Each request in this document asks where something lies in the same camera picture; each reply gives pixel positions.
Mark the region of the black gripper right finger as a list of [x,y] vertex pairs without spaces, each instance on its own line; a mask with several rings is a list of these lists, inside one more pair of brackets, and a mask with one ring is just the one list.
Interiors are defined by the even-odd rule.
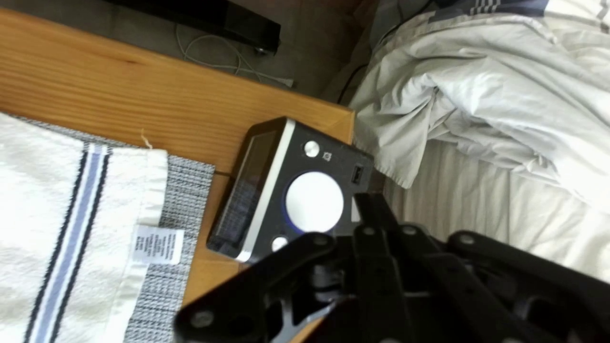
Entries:
[[439,242],[359,195],[357,315],[370,341],[610,343],[610,284],[473,231]]

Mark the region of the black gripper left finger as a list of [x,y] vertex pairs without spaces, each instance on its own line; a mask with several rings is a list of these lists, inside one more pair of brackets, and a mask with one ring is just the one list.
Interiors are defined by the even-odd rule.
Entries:
[[321,320],[303,343],[357,343],[351,258],[349,237],[296,239],[185,305],[174,320],[176,341],[290,343]]

